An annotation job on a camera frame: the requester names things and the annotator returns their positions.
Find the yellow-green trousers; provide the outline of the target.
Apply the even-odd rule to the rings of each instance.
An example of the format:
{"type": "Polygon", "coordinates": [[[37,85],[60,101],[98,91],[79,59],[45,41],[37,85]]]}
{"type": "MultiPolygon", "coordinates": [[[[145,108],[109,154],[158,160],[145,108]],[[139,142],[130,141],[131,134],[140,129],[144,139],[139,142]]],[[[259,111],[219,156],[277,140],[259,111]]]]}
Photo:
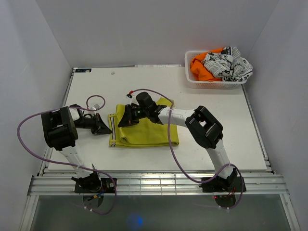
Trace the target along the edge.
{"type": "Polygon", "coordinates": [[[108,115],[109,127],[112,131],[109,139],[110,147],[143,148],[168,146],[167,125],[154,124],[143,118],[138,124],[119,128],[118,124],[124,115],[125,106],[118,104],[116,111],[108,115]]]}

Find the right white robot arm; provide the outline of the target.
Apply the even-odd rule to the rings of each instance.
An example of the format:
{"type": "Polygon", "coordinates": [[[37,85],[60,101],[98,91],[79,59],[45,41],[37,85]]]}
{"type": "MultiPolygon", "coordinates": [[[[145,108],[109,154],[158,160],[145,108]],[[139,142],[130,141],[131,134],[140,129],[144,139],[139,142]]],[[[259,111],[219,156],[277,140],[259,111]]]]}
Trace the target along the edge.
{"type": "Polygon", "coordinates": [[[118,127],[134,126],[147,118],[154,124],[176,125],[189,130],[196,143],[205,148],[215,169],[214,188],[229,191],[235,185],[237,170],[230,163],[223,144],[223,126],[204,107],[194,110],[173,109],[157,104],[147,92],[135,97],[136,103],[125,105],[118,127]]]}

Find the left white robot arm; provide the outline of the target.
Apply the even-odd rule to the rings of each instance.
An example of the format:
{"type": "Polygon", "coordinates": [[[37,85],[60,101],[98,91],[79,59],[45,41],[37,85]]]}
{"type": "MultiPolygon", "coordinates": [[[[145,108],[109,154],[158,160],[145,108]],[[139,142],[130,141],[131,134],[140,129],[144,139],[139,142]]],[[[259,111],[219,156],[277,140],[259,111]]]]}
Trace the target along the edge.
{"type": "Polygon", "coordinates": [[[90,111],[90,114],[84,114],[79,105],[73,104],[43,113],[41,121],[47,145],[60,152],[76,172],[77,176],[72,180],[82,189],[95,193],[102,188],[102,180],[99,173],[94,171],[94,164],[85,158],[77,144],[77,129],[89,129],[93,135],[111,134],[112,131],[99,113],[93,109],[90,111]]]}

